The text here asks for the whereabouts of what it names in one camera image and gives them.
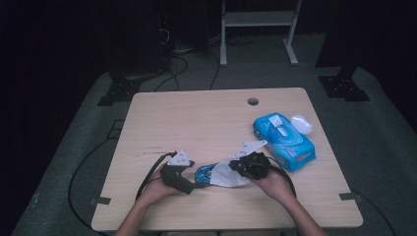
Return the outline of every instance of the person's right hand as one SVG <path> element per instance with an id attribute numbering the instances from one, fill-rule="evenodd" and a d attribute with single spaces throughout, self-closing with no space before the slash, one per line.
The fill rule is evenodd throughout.
<path id="1" fill-rule="evenodd" d="M 267 196 L 281 204 L 295 199 L 285 178 L 273 170 L 268 172 L 266 178 L 260 180 L 251 179 L 251 181 L 258 185 Z"/>

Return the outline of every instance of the person's left hand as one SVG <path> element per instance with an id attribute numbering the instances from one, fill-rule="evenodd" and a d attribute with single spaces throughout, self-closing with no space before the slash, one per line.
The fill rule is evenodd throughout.
<path id="1" fill-rule="evenodd" d="M 151 175 L 147 186 L 145 187 L 142 194 L 139 196 L 138 200 L 146 201 L 148 204 L 154 204 L 170 195 L 180 193 L 178 190 L 165 185 L 162 182 L 160 177 L 160 169 L 162 165 L 159 166 Z"/>

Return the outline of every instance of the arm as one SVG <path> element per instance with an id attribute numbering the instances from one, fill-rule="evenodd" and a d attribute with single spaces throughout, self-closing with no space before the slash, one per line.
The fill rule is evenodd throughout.
<path id="1" fill-rule="evenodd" d="M 270 198 L 279 202 L 289 213 L 300 235 L 327 235 L 313 217 L 292 195 L 286 180 L 275 171 L 260 180 L 251 180 L 258 185 Z"/>
<path id="2" fill-rule="evenodd" d="M 164 199 L 167 196 L 179 193 L 172 187 L 163 184 L 160 179 L 159 167 L 150 177 L 151 182 L 147 184 L 142 194 L 135 201 L 128 215 L 126 215 L 120 227 L 117 229 L 116 236 L 137 236 L 141 230 L 141 225 L 150 205 Z"/>

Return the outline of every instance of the blue plastic packaging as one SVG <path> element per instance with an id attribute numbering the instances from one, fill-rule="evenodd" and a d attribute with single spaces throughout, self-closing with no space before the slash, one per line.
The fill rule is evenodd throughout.
<path id="1" fill-rule="evenodd" d="M 279 125 L 271 120 L 280 118 Z M 254 134 L 259 140 L 266 140 L 270 154 L 289 171 L 303 167 L 307 162 L 316 159 L 313 143 L 300 134 L 289 120 L 274 112 L 260 117 L 254 122 Z"/>

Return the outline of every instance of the dark floor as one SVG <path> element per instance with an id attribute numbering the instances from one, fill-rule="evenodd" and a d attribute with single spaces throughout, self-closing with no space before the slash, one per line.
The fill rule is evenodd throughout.
<path id="1" fill-rule="evenodd" d="M 339 68 L 315 68 L 324 36 L 296 35 L 293 46 L 299 65 L 291 66 L 282 35 L 260 36 L 246 46 L 227 48 L 228 65 L 219 68 L 213 55 L 193 52 L 180 56 L 188 68 L 159 90 L 304 88 L 316 109 L 335 156 L 352 191 L 367 201 L 358 202 L 364 224 L 358 228 L 326 229 L 330 235 L 397 235 L 417 232 L 417 137 L 378 81 L 358 68 L 353 76 L 371 101 L 347 102 L 328 98 L 318 76 L 335 75 Z M 210 48 L 218 58 L 218 45 Z M 172 59 L 172 73 L 185 61 Z M 146 81 L 140 92 L 155 90 L 171 75 Z M 90 224 L 117 140 L 106 141 L 115 120 L 125 119 L 129 102 L 97 106 L 111 84 L 108 74 L 97 78 L 67 131 L 13 235 L 97 235 L 71 212 L 68 190 L 74 178 L 71 202 L 81 220 Z M 293 229 L 284 229 L 295 235 Z"/>

